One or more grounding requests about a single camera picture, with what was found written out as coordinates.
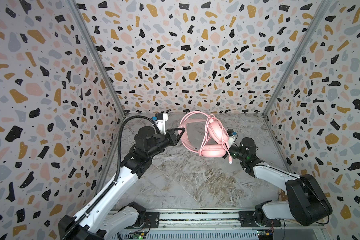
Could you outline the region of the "pink headphones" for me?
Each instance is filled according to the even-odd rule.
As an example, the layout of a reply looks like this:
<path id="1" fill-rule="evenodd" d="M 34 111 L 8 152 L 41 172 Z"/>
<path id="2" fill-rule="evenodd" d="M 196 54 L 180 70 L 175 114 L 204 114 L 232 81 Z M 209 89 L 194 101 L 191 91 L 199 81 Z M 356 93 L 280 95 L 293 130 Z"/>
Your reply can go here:
<path id="1" fill-rule="evenodd" d="M 187 132 L 190 124 L 203 123 L 204 134 L 199 147 L 192 145 Z M 228 158 L 232 163 L 232 156 L 229 153 L 229 135 L 222 122 L 213 114 L 206 114 L 198 111 L 187 113 L 180 121 L 180 128 L 186 131 L 181 138 L 183 146 L 200 157 L 205 158 Z"/>

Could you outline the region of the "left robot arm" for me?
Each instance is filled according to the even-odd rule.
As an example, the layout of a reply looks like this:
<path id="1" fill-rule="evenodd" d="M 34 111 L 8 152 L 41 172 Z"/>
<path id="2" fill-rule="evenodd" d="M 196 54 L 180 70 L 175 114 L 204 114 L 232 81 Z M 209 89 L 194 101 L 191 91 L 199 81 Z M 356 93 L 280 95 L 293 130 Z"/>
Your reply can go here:
<path id="1" fill-rule="evenodd" d="M 96 197 L 73 217 L 64 216 L 59 224 L 62 240 L 107 240 L 125 228 L 138 229 L 146 225 L 146 209 L 133 202 L 120 212 L 108 216 L 110 211 L 151 166 L 153 158 L 167 147 L 176 146 L 185 128 L 169 129 L 166 134 L 146 126 L 135 135 L 134 149 L 121 162 L 120 171 L 104 186 Z"/>

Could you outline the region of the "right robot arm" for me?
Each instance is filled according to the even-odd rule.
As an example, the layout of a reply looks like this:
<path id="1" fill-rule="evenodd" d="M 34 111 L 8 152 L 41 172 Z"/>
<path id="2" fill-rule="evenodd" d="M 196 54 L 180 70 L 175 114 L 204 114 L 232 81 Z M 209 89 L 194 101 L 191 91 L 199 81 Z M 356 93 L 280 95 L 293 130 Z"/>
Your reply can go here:
<path id="1" fill-rule="evenodd" d="M 287 195 L 285 201 L 265 201 L 255 206 L 254 222 L 264 227 L 272 220 L 294 220 L 309 226 L 327 219 L 333 213 L 322 188 L 314 176 L 297 175 L 272 167 L 257 157 L 258 147 L 251 138 L 243 138 L 239 145 L 230 144 L 228 156 L 240 161 L 243 170 L 254 178 L 264 180 Z"/>

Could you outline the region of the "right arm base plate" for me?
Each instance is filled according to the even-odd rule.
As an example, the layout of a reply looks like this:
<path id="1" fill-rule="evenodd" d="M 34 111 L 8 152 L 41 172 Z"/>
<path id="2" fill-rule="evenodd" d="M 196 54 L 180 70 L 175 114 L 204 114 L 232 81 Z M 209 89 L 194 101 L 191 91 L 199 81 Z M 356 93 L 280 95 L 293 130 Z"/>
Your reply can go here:
<path id="1" fill-rule="evenodd" d="M 242 228 L 271 228 L 281 227 L 277 219 L 268 219 L 261 211 L 240 211 L 238 218 Z"/>

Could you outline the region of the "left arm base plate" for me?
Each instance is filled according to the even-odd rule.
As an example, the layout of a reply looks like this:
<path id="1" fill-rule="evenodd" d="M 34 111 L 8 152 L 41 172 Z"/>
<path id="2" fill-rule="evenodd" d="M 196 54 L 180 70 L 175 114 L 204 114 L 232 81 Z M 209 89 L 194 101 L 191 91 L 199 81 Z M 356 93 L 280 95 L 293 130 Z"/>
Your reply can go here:
<path id="1" fill-rule="evenodd" d="M 159 221 L 160 221 L 159 212 L 142 212 L 139 213 L 137 221 L 132 225 L 132 228 L 157 229 L 159 227 Z"/>

